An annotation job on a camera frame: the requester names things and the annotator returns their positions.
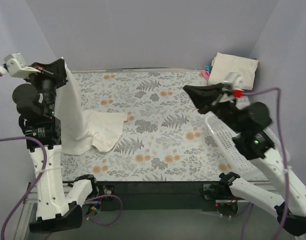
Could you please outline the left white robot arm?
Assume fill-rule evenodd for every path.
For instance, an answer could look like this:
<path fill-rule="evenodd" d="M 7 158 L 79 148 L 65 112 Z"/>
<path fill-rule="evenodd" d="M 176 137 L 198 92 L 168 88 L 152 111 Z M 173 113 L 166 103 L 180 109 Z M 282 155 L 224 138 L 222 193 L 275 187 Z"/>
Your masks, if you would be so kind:
<path fill-rule="evenodd" d="M 12 100 L 37 179 L 36 220 L 29 224 L 29 230 L 51 234 L 80 228 L 85 200 L 96 199 L 100 191 L 95 177 L 89 174 L 77 177 L 70 192 L 64 192 L 61 121 L 55 117 L 55 103 L 57 89 L 68 82 L 65 61 L 35 62 L 21 67 L 20 73 L 26 82 L 15 88 Z"/>

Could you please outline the white t shirt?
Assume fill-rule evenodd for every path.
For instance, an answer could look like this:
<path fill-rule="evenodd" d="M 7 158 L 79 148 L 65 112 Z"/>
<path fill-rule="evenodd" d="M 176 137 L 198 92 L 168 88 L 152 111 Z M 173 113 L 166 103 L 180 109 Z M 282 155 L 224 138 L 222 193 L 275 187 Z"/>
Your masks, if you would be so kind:
<path fill-rule="evenodd" d="M 80 156 L 95 147 L 99 152 L 112 150 L 123 133 L 127 114 L 83 110 L 82 92 L 77 80 L 64 65 L 68 82 L 56 91 L 55 116 L 61 123 L 62 152 Z"/>

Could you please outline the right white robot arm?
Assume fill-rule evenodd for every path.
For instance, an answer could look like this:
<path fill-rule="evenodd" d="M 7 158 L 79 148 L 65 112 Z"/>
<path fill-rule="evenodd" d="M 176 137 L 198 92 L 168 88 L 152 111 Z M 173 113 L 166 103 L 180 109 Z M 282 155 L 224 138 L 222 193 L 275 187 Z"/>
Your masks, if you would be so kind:
<path fill-rule="evenodd" d="M 243 199 L 272 216 L 279 230 L 299 237 L 306 234 L 306 186 L 291 170 L 282 142 L 275 143 L 266 133 L 272 123 L 270 111 L 262 102 L 244 108 L 237 99 L 246 95 L 241 89 L 218 83 L 210 86 L 185 85 L 184 91 L 202 115 L 213 113 L 235 132 L 235 150 L 255 166 L 275 187 L 276 193 L 260 188 L 234 172 L 221 173 L 219 181 L 206 189 L 214 199 Z"/>

